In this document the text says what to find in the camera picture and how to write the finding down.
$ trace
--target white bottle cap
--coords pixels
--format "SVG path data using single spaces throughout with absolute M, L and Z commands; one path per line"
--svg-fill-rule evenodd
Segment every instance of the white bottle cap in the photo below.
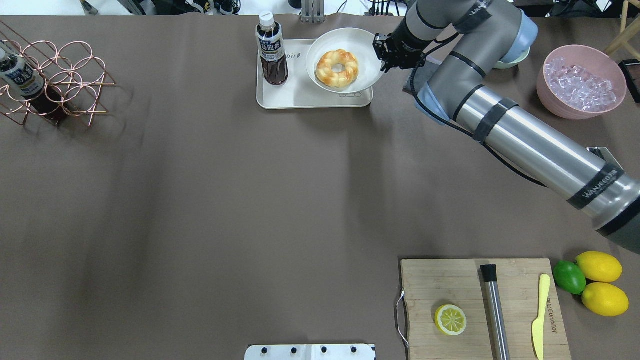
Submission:
M 273 26 L 274 23 L 275 21 L 273 20 L 272 12 L 260 13 L 260 25 L 264 26 L 265 28 L 270 28 L 271 26 Z

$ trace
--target bread ring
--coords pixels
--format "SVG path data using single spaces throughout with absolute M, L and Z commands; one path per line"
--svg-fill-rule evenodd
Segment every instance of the bread ring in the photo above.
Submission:
M 342 64 L 344 70 L 333 71 L 332 67 L 337 64 Z M 342 49 L 329 51 L 320 58 L 316 66 L 316 77 L 326 86 L 344 88 L 358 77 L 358 59 Z

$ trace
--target ice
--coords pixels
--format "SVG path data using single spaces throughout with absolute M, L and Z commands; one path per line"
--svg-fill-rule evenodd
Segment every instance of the ice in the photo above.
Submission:
M 580 65 L 566 64 L 562 57 L 545 64 L 551 91 L 565 104 L 582 111 L 605 111 L 617 100 L 608 79 L 593 75 Z

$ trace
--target sliced lemon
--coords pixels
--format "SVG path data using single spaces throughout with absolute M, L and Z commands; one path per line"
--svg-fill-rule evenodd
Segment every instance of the sliced lemon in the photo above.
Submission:
M 447 304 L 436 310 L 436 327 L 447 335 L 460 335 L 467 328 L 465 312 L 458 306 Z

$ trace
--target yellow lemon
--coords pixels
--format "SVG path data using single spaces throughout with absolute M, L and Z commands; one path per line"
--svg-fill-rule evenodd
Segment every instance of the yellow lemon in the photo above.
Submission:
M 622 265 L 618 259 L 599 251 L 587 251 L 575 257 L 584 277 L 593 281 L 614 282 L 622 274 Z
M 582 292 L 582 303 L 587 309 L 602 316 L 618 316 L 629 308 L 624 291 L 606 282 L 592 282 Z
M 460 335 L 467 328 L 467 316 L 458 306 L 447 304 L 436 310 L 436 327 L 447 335 Z

